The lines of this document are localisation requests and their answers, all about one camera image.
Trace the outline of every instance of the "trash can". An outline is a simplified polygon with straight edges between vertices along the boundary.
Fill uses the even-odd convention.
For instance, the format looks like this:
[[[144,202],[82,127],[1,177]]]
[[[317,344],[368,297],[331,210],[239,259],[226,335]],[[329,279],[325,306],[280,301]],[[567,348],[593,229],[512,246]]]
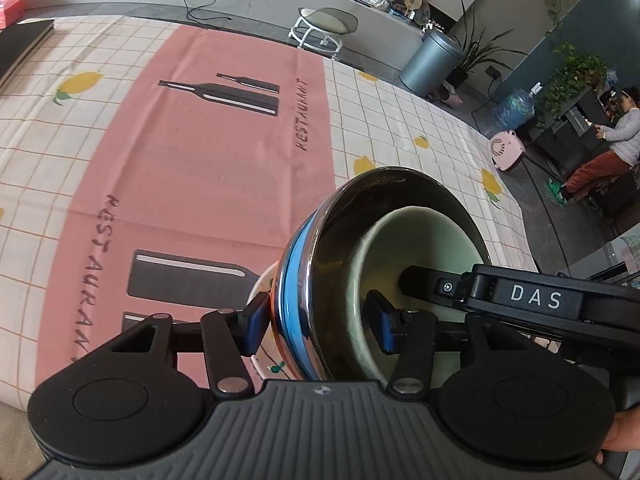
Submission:
[[[416,95],[427,97],[463,59],[458,42],[434,28],[400,72],[400,81]]]

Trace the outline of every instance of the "cable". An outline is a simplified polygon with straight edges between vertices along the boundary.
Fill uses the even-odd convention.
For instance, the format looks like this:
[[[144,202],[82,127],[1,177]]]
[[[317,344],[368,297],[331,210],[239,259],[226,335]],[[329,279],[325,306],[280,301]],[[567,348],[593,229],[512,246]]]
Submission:
[[[564,249],[562,248],[562,243],[560,242],[560,236],[558,235],[558,231],[556,230],[554,221],[551,219],[551,214],[549,213],[549,209],[546,208],[545,201],[542,199],[542,195],[540,194],[540,190],[538,189],[538,186],[536,186],[536,181],[533,180],[533,176],[531,175],[531,172],[529,171],[529,168],[527,167],[527,165],[524,163],[524,160],[522,161],[522,165],[524,166],[524,169],[527,171],[527,174],[531,179],[531,183],[533,184],[533,187],[535,188],[536,193],[538,194],[538,198],[540,199],[540,202],[542,202],[542,206],[545,208],[546,216],[549,218],[549,222],[551,223],[551,228],[554,230],[554,234],[556,235],[556,240],[558,240],[558,246],[560,247],[560,252],[562,253],[562,259],[566,264],[566,270],[567,272],[569,272],[569,276],[571,276],[571,269],[569,268],[569,260],[567,259],[566,254],[564,254]]]
[[[209,22],[210,20],[230,20],[231,19],[228,16],[215,16],[213,18],[198,18],[197,16],[193,15],[194,10],[201,10],[201,9],[204,9],[205,7],[210,7],[214,5],[217,2],[217,0],[213,0],[210,4],[204,4],[204,5],[200,5],[193,8],[189,7],[187,0],[183,0],[183,2],[184,2],[184,7],[187,9],[187,14],[186,14],[187,20],[193,23],[197,23],[198,25],[209,25],[209,23],[202,23],[202,22]],[[219,30],[214,25],[209,25],[209,26],[215,28],[216,30]]]
[[[487,106],[489,103],[493,102],[496,104],[499,104],[498,101],[494,100],[494,98],[491,97],[491,87],[494,85],[494,83],[496,81],[500,81],[500,84],[498,85],[498,89],[496,91],[498,91],[500,89],[500,86],[502,86],[502,76],[499,75],[498,77],[495,77],[493,79],[491,79],[491,82],[489,83],[489,88],[486,90],[486,94],[488,95],[488,99],[487,101],[483,104],[480,105],[478,108],[476,108],[473,112],[471,112],[471,115],[473,116],[473,114],[475,114],[478,110],[480,110],[481,108],[484,108],[485,106]]]
[[[560,180],[562,181],[563,177],[562,176],[558,176],[554,173],[551,173],[549,170],[543,168],[542,166],[540,166],[540,164],[538,164],[535,160],[533,160],[529,155],[527,155],[527,148],[528,146],[525,146],[525,152],[522,154],[522,158],[526,158],[531,164],[535,165],[538,167],[539,170],[544,171],[546,174],[548,174],[548,176],[550,176],[552,179],[554,180]]]

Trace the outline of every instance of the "hand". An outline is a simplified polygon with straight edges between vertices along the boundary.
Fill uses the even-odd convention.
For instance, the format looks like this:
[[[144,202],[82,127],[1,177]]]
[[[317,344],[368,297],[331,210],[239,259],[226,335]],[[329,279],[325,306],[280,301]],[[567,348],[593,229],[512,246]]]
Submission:
[[[616,413],[602,449],[610,451],[640,449],[640,407]],[[599,452],[596,462],[602,464],[602,459],[602,452]]]

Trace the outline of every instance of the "white jacket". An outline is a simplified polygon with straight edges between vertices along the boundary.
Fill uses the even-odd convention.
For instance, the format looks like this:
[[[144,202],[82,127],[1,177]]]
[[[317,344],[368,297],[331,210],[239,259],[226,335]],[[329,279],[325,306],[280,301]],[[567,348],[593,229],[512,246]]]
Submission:
[[[611,142],[610,149],[628,165],[634,167],[640,155],[640,110],[631,108],[620,117],[615,128],[603,126],[604,140]]]

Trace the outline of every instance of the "floor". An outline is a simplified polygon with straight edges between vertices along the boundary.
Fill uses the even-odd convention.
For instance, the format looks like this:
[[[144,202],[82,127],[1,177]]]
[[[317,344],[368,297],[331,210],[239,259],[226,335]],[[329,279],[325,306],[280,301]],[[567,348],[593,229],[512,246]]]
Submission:
[[[121,14],[195,24],[186,19],[184,7],[151,4],[71,4],[33,9],[28,12],[27,17],[91,14]],[[198,10],[196,15],[203,27],[215,27],[294,44],[287,37],[288,29],[283,27],[204,9]],[[340,60],[391,84],[404,87],[398,77],[398,70],[370,57],[345,48],[340,53]],[[454,109],[444,104],[439,106],[475,127],[486,137],[491,137],[500,130],[489,111],[489,105],[492,104],[487,103],[484,95],[472,87],[462,87],[460,97],[463,100],[460,108]],[[528,149],[527,155],[545,170],[554,172],[539,153]],[[571,203],[567,207],[558,205],[545,187],[548,175],[536,164],[523,160],[512,170],[502,173],[501,177],[520,204],[531,253],[541,272],[567,272],[570,264],[593,253],[616,237],[613,228],[599,219],[587,203]]]

